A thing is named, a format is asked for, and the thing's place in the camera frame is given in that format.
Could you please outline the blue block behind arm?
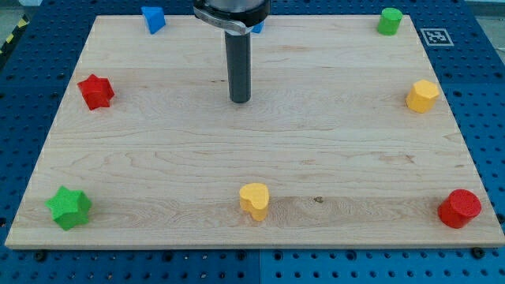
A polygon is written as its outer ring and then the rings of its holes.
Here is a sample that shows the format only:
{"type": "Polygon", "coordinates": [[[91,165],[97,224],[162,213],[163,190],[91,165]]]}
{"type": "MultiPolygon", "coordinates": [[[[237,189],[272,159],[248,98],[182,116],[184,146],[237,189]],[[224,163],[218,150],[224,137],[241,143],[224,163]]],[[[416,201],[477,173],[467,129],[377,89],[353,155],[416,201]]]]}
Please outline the blue block behind arm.
{"type": "Polygon", "coordinates": [[[259,34],[262,32],[262,30],[264,29],[264,24],[265,24],[265,21],[261,21],[259,24],[256,24],[253,28],[252,28],[252,33],[256,33],[256,34],[259,34]]]}

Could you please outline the black robot arm end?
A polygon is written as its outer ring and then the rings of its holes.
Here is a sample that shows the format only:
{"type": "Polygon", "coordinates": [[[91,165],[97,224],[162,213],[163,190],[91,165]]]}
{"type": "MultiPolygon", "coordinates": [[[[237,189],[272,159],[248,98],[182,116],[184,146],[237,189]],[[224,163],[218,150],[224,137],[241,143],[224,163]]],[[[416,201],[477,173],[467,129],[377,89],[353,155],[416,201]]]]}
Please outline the black robot arm end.
{"type": "Polygon", "coordinates": [[[197,19],[234,36],[250,33],[270,11],[270,0],[193,0],[197,19]]]}

